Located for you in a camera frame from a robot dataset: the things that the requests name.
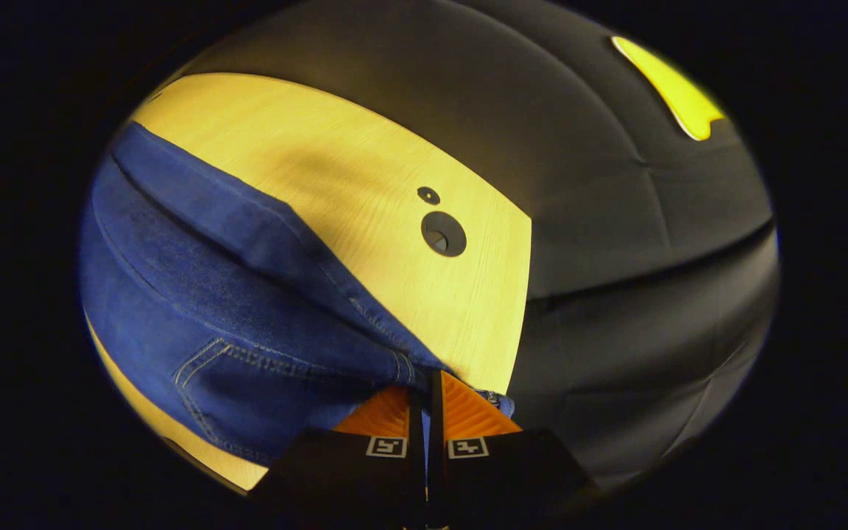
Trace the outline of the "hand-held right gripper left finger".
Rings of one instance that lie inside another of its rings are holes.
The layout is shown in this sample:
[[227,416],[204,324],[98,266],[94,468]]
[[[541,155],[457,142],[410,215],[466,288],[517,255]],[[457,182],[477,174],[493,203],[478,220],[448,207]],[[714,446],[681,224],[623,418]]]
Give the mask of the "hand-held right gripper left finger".
[[384,389],[338,426],[303,431],[247,496],[295,529],[423,528],[420,397]]

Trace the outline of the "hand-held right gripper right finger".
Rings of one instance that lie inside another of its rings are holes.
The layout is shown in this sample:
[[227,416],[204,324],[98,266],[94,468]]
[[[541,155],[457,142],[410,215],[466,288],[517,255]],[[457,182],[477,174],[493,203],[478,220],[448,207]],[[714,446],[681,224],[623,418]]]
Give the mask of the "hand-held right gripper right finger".
[[565,528],[602,498],[565,443],[524,429],[444,370],[431,375],[428,506],[437,528]]

